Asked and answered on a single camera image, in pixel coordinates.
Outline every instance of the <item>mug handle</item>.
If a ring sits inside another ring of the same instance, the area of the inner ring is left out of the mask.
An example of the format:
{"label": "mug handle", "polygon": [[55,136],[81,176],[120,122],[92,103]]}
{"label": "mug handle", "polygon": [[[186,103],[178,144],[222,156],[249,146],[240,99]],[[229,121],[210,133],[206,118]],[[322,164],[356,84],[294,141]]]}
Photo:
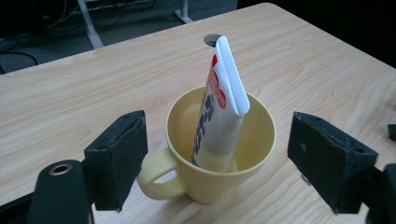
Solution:
{"label": "mug handle", "polygon": [[154,183],[154,181],[177,167],[177,161],[171,155],[169,148],[166,148],[143,161],[142,170],[136,178],[137,183],[143,193],[151,199],[175,198],[186,192],[177,177],[164,183]]}

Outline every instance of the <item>mug rim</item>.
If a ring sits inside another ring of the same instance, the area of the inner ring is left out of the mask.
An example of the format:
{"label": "mug rim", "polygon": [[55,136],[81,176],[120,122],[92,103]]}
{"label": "mug rim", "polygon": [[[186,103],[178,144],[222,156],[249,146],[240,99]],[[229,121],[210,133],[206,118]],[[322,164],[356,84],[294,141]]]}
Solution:
{"label": "mug rim", "polygon": [[177,102],[178,102],[181,98],[183,98],[183,97],[184,97],[185,95],[187,95],[188,93],[190,93],[190,92],[192,92],[192,91],[197,91],[197,90],[199,90],[199,89],[205,89],[205,86],[200,86],[200,87],[193,88],[193,89],[191,89],[191,90],[189,90],[189,91],[185,91],[183,94],[181,94],[179,97],[177,97],[177,99],[172,103],[171,108],[170,108],[169,111],[168,111],[168,114],[167,114],[167,116],[166,116],[166,121],[165,121],[165,137],[166,137],[166,142],[167,142],[167,145],[168,145],[169,150],[172,152],[172,154],[173,154],[174,156],[177,157],[177,159],[178,159],[179,161],[182,161],[185,165],[187,165],[187,166],[190,167],[191,169],[197,170],[197,171],[202,172],[202,173],[204,173],[204,174],[206,174],[206,175],[235,176],[235,175],[244,175],[244,174],[248,174],[248,173],[251,173],[251,172],[254,172],[254,171],[259,171],[260,168],[267,162],[267,160],[270,158],[271,154],[272,154],[273,151],[274,151],[274,148],[275,148],[275,145],[276,145],[276,126],[275,126],[274,118],[272,117],[272,114],[270,113],[270,111],[268,110],[268,108],[267,108],[257,97],[255,97],[254,95],[250,94],[249,92],[247,92],[247,95],[250,96],[250,97],[252,97],[254,100],[256,100],[256,101],[268,112],[268,114],[270,115],[269,117],[270,117],[270,119],[271,119],[271,121],[272,121],[271,123],[272,123],[273,129],[274,129],[274,133],[275,133],[275,134],[274,134],[274,141],[273,141],[273,144],[272,144],[272,146],[271,146],[271,149],[269,150],[268,154],[267,154],[260,162],[258,162],[257,164],[255,164],[255,165],[253,165],[253,166],[251,166],[251,167],[249,167],[249,168],[247,168],[247,169],[245,169],[245,170],[242,170],[242,171],[236,171],[236,172],[230,172],[230,173],[222,173],[222,172],[209,171],[209,170],[206,170],[206,169],[201,168],[201,167],[199,167],[199,166],[196,166],[196,165],[192,164],[191,162],[187,161],[186,159],[184,159],[184,158],[176,151],[175,147],[172,145],[172,142],[171,142],[171,140],[170,140],[170,138],[169,138],[168,121],[169,121],[170,115],[171,115],[171,113],[172,113],[173,108],[175,107],[175,105],[177,104]]}

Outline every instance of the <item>metal leg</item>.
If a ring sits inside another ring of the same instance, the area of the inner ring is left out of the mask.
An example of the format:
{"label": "metal leg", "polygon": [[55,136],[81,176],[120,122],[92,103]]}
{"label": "metal leg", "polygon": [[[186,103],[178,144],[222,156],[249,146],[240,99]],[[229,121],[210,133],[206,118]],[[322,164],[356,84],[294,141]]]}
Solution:
{"label": "metal leg", "polygon": [[84,21],[87,24],[87,35],[91,40],[91,44],[94,49],[102,48],[104,45],[98,33],[96,33],[95,28],[93,27],[90,13],[88,12],[87,5],[85,4],[85,0],[78,0],[79,8],[81,9],[82,16],[84,17]]}
{"label": "metal leg", "polygon": [[181,10],[176,10],[175,15],[184,23],[192,22],[189,18],[189,0],[181,0]]}

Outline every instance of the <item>toothpaste tube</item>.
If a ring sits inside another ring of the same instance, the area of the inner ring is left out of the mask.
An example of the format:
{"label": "toothpaste tube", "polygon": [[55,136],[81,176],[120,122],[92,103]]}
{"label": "toothpaste tube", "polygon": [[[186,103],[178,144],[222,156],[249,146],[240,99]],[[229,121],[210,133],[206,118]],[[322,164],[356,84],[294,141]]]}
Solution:
{"label": "toothpaste tube", "polygon": [[192,163],[210,171],[230,171],[244,116],[249,108],[250,103],[227,37],[221,36],[206,82]]}

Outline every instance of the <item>table surface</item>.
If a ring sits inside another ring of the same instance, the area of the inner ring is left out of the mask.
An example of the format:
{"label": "table surface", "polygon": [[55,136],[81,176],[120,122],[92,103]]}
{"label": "table surface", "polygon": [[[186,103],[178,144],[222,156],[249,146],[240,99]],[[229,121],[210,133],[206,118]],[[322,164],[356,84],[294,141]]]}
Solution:
{"label": "table surface", "polygon": [[38,173],[83,149],[119,116],[144,109],[148,157],[166,148],[167,111],[205,85],[209,34],[229,38],[248,92],[274,116],[271,159],[235,195],[214,205],[188,196],[154,201],[134,183],[123,211],[97,223],[363,223],[332,213],[287,157],[293,111],[326,119],[396,162],[396,70],[289,12],[261,4],[0,76],[0,204],[34,190]]}

